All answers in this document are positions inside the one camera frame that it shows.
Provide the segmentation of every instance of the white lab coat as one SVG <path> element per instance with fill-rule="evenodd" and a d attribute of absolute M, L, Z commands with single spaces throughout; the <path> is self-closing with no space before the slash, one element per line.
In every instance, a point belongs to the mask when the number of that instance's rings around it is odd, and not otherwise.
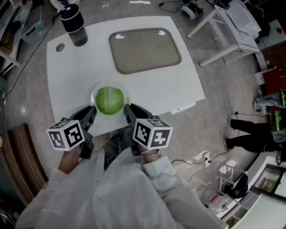
<path fill-rule="evenodd" d="M 222 228 L 167 156 L 142 165 L 128 148 L 103 169 L 103 149 L 81 160 L 69 175 L 54 169 L 15 228 Z"/>

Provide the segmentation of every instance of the shoe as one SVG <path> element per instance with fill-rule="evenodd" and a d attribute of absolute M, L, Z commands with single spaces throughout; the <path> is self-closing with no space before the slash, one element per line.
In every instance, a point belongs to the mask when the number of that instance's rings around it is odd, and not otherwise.
<path fill-rule="evenodd" d="M 231 118 L 227 119 L 227 123 L 228 123 L 229 127 L 234 131 L 234 128 L 231 127 Z"/>
<path fill-rule="evenodd" d="M 227 147 L 227 138 L 225 138 L 224 140 L 223 140 L 223 143 L 224 143 L 224 150 L 225 150 L 225 152 L 230 152 L 233 148 L 228 148 Z"/>

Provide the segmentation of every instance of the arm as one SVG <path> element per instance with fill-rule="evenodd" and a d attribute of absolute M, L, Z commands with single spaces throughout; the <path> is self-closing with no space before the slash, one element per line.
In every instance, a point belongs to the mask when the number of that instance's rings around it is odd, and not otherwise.
<path fill-rule="evenodd" d="M 167 156 L 148 163 L 143 159 L 143 167 L 176 222 L 190 229 L 222 228 L 222 221 L 202 205 L 195 190 L 184 184 Z"/>
<path fill-rule="evenodd" d="M 81 149 L 75 148 L 72 151 L 64 152 L 58 169 L 53 169 L 50 180 L 44 185 L 33 201 L 25 208 L 17 220 L 16 229 L 34 228 L 40 218 L 41 210 L 48 202 L 51 194 L 58 185 L 77 166 Z"/>

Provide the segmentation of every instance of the white plate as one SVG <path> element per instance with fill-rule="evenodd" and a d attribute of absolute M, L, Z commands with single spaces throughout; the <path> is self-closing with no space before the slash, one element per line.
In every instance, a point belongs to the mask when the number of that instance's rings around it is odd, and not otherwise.
<path fill-rule="evenodd" d="M 115 114 L 111 114 L 111 115 L 108 115 L 108 114 L 103 114 L 97 107 L 97 103 L 95 101 L 95 97 L 98 93 L 98 90 L 101 89 L 101 88 L 105 88 L 105 87 L 114 87 L 114 88 L 118 88 L 122 91 L 123 93 L 123 96 L 124 96 L 124 104 L 122 106 L 122 108 L 120 109 L 119 112 L 115 113 Z M 95 106 L 96 109 L 97 109 L 97 115 L 94 119 L 94 123 L 97 123 L 97 122 L 100 122 L 100 121 L 108 121 L 108 120 L 111 120 L 111 119 L 120 119 L 122 118 L 122 116 L 124 116 L 124 105 L 127 103 L 127 98 L 130 97 L 129 96 L 129 92 L 127 90 L 126 87 L 124 87 L 121 83 L 119 82 L 116 82 L 116 81 L 103 81 L 103 82 L 100 82 L 98 83 L 95 88 L 93 89 L 93 92 L 91 93 L 91 96 L 90 96 L 90 105 L 92 106 Z"/>

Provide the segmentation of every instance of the sleeve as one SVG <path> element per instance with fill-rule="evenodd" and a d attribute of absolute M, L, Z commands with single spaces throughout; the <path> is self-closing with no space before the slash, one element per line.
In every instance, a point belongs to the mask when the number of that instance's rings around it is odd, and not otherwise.
<path fill-rule="evenodd" d="M 202 205 L 196 191 L 176 174 L 167 156 L 143 167 L 176 222 L 186 229 L 225 227 L 222 220 Z"/>
<path fill-rule="evenodd" d="M 38 221 L 41 209 L 45 206 L 51 193 L 57 188 L 67 174 L 58 169 L 53 169 L 50 180 L 44 185 L 33 201 L 25 208 L 16 222 L 16 229 L 33 228 Z"/>

